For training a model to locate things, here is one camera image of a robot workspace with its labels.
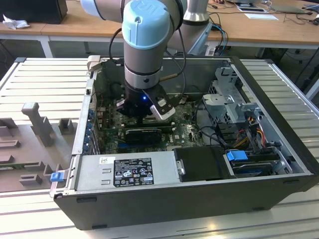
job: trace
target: black box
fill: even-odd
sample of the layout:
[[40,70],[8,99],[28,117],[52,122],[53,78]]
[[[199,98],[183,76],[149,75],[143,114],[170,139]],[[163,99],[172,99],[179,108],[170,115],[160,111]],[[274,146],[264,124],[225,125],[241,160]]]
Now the black box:
[[3,14],[28,23],[60,24],[68,11],[65,0],[0,0],[0,20]]

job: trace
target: metal slotted surface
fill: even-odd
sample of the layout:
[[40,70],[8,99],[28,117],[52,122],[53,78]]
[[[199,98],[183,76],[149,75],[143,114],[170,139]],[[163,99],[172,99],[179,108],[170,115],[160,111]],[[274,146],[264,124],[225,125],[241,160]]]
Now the metal slotted surface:
[[11,75],[0,84],[0,118],[30,124],[22,114],[24,103],[38,102],[39,113],[50,123],[61,118],[78,122],[87,73],[87,59],[27,58],[16,63]]
[[[77,60],[67,60],[72,60],[72,64],[78,64]],[[251,62],[250,66],[269,67],[264,61]],[[272,78],[276,78],[276,76],[264,77],[265,80]],[[291,102],[290,104],[299,104],[300,102],[292,91],[285,92],[285,94],[267,92],[267,95],[273,102],[276,101],[275,105],[284,105],[283,100]],[[59,100],[58,102],[67,98],[68,102],[72,103],[78,100],[75,96],[59,95],[54,97]],[[17,96],[14,98],[15,102],[12,103],[18,104],[22,98],[25,96],[20,96],[20,98]],[[43,103],[51,102],[49,96],[41,97],[41,99],[43,99]],[[283,115],[297,124],[300,120],[306,121],[305,119],[307,119],[307,121],[314,120],[316,122],[317,119],[311,112],[307,114],[287,112]],[[313,148],[319,146],[319,137],[307,137],[303,138],[303,141],[314,146]],[[0,238],[4,239],[43,239],[43,237],[50,239],[313,239],[319,238],[319,186],[317,185],[307,192],[294,193],[269,211],[92,231],[76,229],[71,220],[50,198],[47,190],[17,192],[10,196],[0,195],[0,222]]]
[[[317,108],[294,88],[293,83],[273,64],[264,60],[242,60],[266,95],[288,124],[319,160],[319,119]],[[253,96],[246,87],[243,91],[251,102]]]

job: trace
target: table leg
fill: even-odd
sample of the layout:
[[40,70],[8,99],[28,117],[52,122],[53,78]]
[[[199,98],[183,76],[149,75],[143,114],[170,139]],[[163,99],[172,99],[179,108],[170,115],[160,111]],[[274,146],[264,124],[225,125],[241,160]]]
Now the table leg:
[[306,97],[312,101],[312,99],[316,96],[316,94],[319,92],[319,79],[314,83],[314,85],[310,88],[308,93],[306,94]]
[[256,57],[256,58],[262,58],[263,55],[264,55],[265,49],[266,49],[265,47],[260,47],[260,48],[258,49],[258,51],[256,52],[255,57]]
[[87,41],[84,42],[84,48],[85,48],[85,53],[90,54],[90,47],[89,47],[89,43]]
[[46,58],[53,58],[53,54],[52,54],[52,51],[51,51],[51,48],[50,48],[50,45],[49,45],[49,38],[48,37],[44,37],[44,38],[39,39],[39,41],[41,43],[41,46],[42,46],[43,52],[45,54],[45,57]]

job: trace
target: sticker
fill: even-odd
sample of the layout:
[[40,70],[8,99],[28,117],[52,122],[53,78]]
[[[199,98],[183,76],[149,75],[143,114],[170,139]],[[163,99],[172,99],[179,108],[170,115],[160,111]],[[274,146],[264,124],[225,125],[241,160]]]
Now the sticker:
[[5,170],[14,170],[14,168],[12,168],[12,167],[2,167],[2,168],[0,168],[0,170],[3,170],[3,171],[5,171]]
[[115,157],[100,157],[100,164],[113,163]]
[[128,187],[154,184],[151,158],[121,159],[114,158],[114,186]]

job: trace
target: desk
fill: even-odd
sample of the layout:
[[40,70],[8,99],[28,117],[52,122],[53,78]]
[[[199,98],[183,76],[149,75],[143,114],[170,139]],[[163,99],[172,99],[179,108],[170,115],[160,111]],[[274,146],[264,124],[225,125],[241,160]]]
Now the desk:
[[[304,1],[273,0],[302,7]],[[0,26],[0,38],[38,40],[41,42],[46,57],[53,57],[49,41],[82,41],[82,42],[109,42],[113,33],[120,28],[119,23],[103,21],[90,16],[76,1],[67,1],[68,14],[60,25],[31,23],[31,28],[12,30],[4,25]],[[223,29],[229,35],[229,46],[272,47],[272,48],[299,48],[317,49],[319,47],[319,26],[306,23],[298,25],[292,21],[284,21],[284,14],[274,14],[279,20],[249,19],[245,14],[225,14],[222,12],[238,12],[237,8],[219,9],[208,8],[210,12],[220,12]],[[220,41],[219,32],[211,32],[208,44],[213,47]],[[123,42],[119,34],[115,42]]]

